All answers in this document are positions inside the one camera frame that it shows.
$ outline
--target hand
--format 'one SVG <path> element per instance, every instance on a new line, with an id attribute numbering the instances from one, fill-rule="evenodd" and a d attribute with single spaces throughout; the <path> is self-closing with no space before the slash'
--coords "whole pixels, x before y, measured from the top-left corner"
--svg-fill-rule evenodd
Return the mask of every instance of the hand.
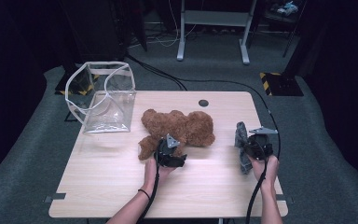
<path id="1" fill-rule="evenodd" d="M 254 168 L 254 174 L 257 181 L 260 179 L 261 173 L 263 173 L 265 168 L 265 162 L 264 161 L 258 161 L 250 156 L 248 156 L 249 160 L 252 162 L 252 166 Z M 271 186 L 274 185 L 275 179 L 278 174 L 278 168 L 279 168 L 279 161 L 274 156 L 271 155 L 268 157 L 268 163 L 267 163 L 267 171 L 266 171 L 266 179 L 263 180 L 263 184 L 269 184 Z"/>
<path id="2" fill-rule="evenodd" d="M 149 195 L 153 193 L 153 187 L 156 179 L 156 171 L 157 171 L 157 162 L 154 157 L 150 158 L 145 164 L 145 181 L 142 185 L 141 189 L 145 190 Z M 163 167 L 160 166 L 158 169 L 159 173 L 159 181 L 158 185 L 161 186 L 164 184 L 167 176 L 174 171 L 175 167 Z"/>

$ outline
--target white desk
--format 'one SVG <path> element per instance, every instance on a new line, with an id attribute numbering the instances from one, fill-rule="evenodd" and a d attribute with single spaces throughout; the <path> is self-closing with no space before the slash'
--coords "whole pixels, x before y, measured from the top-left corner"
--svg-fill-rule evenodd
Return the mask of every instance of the white desk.
<path id="1" fill-rule="evenodd" d="M 182 0 L 181 22 L 180 22 L 180 42 L 176 59 L 182 61 L 185 55 L 185 24 L 202 24 L 202 25 L 225 25 L 225 26 L 242 26 L 245 27 L 243 38 L 239 40 L 242 62 L 249 64 L 249 55 L 246 48 L 246 39 L 252 24 L 257 0 L 252 0 L 249 12 L 219 12 L 219 11 L 197 11 L 186 10 L 185 0 Z"/>
<path id="2" fill-rule="evenodd" d="M 199 106 L 199 100 L 209 105 Z M 111 217 L 129 201 L 144 181 L 145 162 L 138 142 L 148 135 L 141 122 L 144 111 L 201 110 L 213 118 L 215 142 L 210 147 L 187 147 L 185 166 L 177 168 L 158 187 L 146 217 L 245 217 L 256 180 L 243 175 L 234 147 L 237 122 L 248 130 L 260 127 L 252 96 L 244 91 L 137 91 L 130 133 L 83 133 L 80 130 L 54 200 L 52 217 Z M 277 194 L 281 185 L 275 183 Z M 285 201 L 278 201 L 282 216 Z M 261 216 L 257 195 L 252 216 Z"/>

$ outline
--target brown teddy bear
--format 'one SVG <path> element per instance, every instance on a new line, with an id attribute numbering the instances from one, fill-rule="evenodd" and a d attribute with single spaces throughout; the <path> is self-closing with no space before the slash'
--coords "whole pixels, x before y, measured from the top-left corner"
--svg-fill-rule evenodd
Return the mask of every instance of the brown teddy bear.
<path id="1" fill-rule="evenodd" d="M 141 161 L 156 151 L 158 141 L 167 134 L 180 142 L 173 153 L 174 157 L 183 155 L 185 145 L 207 147 L 214 142 L 213 119 L 202 111 L 194 111 L 186 116 L 179 110 L 158 113 L 154 109 L 148 109 L 141 121 L 150 133 L 139 142 L 141 152 L 138 158 Z"/>

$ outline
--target stuffed animal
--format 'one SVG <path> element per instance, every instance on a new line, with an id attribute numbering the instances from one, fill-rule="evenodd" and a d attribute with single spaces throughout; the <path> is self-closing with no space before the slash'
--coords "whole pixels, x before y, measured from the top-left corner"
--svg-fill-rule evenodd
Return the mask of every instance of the stuffed animal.
<path id="1" fill-rule="evenodd" d="M 214 142 L 213 119 L 202 111 L 194 111 L 186 116 L 179 110 L 158 113 L 154 109 L 148 109 L 141 121 L 150 133 L 139 142 L 141 152 L 138 158 L 141 161 L 156 151 L 158 141 L 167 134 L 180 142 L 173 153 L 174 157 L 183 155 L 185 145 L 207 147 Z"/>

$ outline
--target black wristband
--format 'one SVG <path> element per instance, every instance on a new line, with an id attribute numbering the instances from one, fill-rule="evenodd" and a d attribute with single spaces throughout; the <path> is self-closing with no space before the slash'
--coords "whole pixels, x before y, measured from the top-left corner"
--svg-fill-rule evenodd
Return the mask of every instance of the black wristband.
<path id="1" fill-rule="evenodd" d="M 149 196 L 148 193 L 146 193 L 146 191 L 144 191 L 144 190 L 142 190 L 142 189 L 138 189 L 138 192 L 139 192 L 139 191 L 143 192 L 143 193 L 147 196 L 147 198 L 149 199 L 149 201 L 150 201 L 150 196 Z"/>

